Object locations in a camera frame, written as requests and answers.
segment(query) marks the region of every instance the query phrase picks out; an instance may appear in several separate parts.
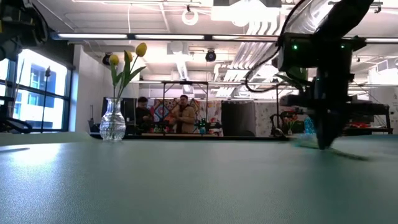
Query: ceiling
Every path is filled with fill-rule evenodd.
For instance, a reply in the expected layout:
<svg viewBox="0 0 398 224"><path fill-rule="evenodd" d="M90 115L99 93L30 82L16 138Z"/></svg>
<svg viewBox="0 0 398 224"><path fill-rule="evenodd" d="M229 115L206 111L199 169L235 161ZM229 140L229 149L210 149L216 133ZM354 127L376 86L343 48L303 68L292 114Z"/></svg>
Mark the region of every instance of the ceiling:
<svg viewBox="0 0 398 224"><path fill-rule="evenodd" d="M170 34L247 34L249 25L238 27L231 21L211 20L213 0L198 0L200 7L194 5L191 9L199 11L198 22L189 26L182 21L182 13L185 6L169 6L167 4L155 5L128 5L128 4L102 4L88 2L73 2L72 0L32 0L46 18L49 26L59 32L84 32L84 33L170 33ZM364 20L353 29L349 35L363 37L398 37L398 1L383 0L384 6L378 14L369 11ZM291 6L283 6L280 16L275 21L270 21L264 34L277 34L280 23L288 13ZM237 18L247 16L252 9L241 9L236 14ZM100 60L106 46L136 46L137 41L92 41L83 42L86 51L94 58ZM143 76L147 79L165 77L177 70L173 55L167 55L168 42L147 42L148 51L143 58L147 69ZM242 43L237 42L187 42L190 56L186 59L188 73L190 71L212 72L217 63L230 64L242 48ZM252 46L252 53L258 45ZM207 49L214 49L217 53L217 61L206 62ZM368 68L374 63L380 62L384 57L398 57L398 45L369 45L355 53L352 71L359 77L365 77Z"/></svg>

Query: black frame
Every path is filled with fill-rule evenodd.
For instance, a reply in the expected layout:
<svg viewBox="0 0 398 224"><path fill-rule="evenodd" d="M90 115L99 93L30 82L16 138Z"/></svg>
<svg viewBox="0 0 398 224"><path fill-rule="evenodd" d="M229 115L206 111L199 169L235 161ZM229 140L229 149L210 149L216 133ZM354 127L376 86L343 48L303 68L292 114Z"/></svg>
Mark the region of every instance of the black frame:
<svg viewBox="0 0 398 224"><path fill-rule="evenodd" d="M33 88L30 86L25 86L25 85L19 85L20 90L25 90L31 93L36 93L39 95L43 96L49 96L53 98L59 98L63 100L63 114L62 114L62 129L48 129L48 128L34 128L32 129L33 133L43 133L43 132L67 132L69 131L69 119L70 119L70 96L71 96L71 91L72 91L72 74L74 71L74 67L69 66L68 64L59 62L59 60L54 60L52 58L49 58L50 60L53 60L54 62L57 62L63 66L66 66L68 72L67 72L67 79L65 83L65 96L58 95L55 93L51 93L45 90L40 90L37 88ZM8 71L7 71L7 85L5 80L0 80L0 84L6 85L6 96L10 96L12 98L15 98L15 89L17 87L17 69L18 69L18 57L16 61L9 60L8 64Z"/></svg>

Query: window frame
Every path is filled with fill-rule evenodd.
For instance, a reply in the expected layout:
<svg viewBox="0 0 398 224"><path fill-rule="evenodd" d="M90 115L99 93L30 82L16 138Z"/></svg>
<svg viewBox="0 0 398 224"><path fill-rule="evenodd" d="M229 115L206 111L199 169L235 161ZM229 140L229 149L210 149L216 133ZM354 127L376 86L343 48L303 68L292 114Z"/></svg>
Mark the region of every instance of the window frame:
<svg viewBox="0 0 398 224"><path fill-rule="evenodd" d="M47 57L48 59L53 60L54 62L57 62L63 66L66 66L65 63L59 62L58 60L54 60L54 58L50 58L47 55L42 55L42 56ZM53 98L62 99L63 100L62 129L34 128L32 130L32 132L33 133L37 133L37 132L44 133L44 132L67 132L67 131L69 131L69 120L70 120L69 108L70 108L70 102L71 102L70 96L72 93L72 85L73 85L72 84L72 80L73 80L72 74L73 74L74 68L66 66L67 78L65 80L65 93L64 93L64 96L62 96L62 95L51 93L51 92L48 92L45 90L40 90L40 77L38 77L38 79L39 79L38 88L34 88L31 86L25 86L25 85L21 85L21 84L18 85L17 84L18 58L19 57L17 57L15 61L9 60L6 81L0 80L0 84L3 84L6 86L5 95L13 97L13 98L17 97L17 96L15 96L15 93L16 93L16 88L18 88L19 90L25 90L25 91L28 91L29 93L36 93L39 95L44 95L45 97L49 96L49 97L53 97ZM31 84L32 84L32 74L30 75L29 85L31 85Z"/></svg>

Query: clear glass vase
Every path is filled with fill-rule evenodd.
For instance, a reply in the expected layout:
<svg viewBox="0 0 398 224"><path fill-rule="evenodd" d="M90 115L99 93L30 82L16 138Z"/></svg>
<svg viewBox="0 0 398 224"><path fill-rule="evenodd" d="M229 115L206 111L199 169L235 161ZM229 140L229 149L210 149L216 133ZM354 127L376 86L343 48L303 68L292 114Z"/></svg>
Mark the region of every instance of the clear glass vase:
<svg viewBox="0 0 398 224"><path fill-rule="evenodd" d="M126 122L120 112L120 99L107 98L108 109L101 119L99 133L104 141L121 141L126 133Z"/></svg>

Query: man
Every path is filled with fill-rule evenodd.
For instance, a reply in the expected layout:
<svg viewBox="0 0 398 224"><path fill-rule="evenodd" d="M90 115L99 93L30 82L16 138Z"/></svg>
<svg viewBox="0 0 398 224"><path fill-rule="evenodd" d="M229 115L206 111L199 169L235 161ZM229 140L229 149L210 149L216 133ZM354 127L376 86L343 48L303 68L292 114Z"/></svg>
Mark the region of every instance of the man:
<svg viewBox="0 0 398 224"><path fill-rule="evenodd" d="M181 95L180 103L173 110L173 116L177 123L177 134L191 134L194 130L195 112L188 104L188 96Z"/></svg>
<svg viewBox="0 0 398 224"><path fill-rule="evenodd" d="M147 109L148 99L145 97L138 98L138 104L136 108L136 125L142 128L143 124L147 124L153 121L153 117L150 111Z"/></svg>

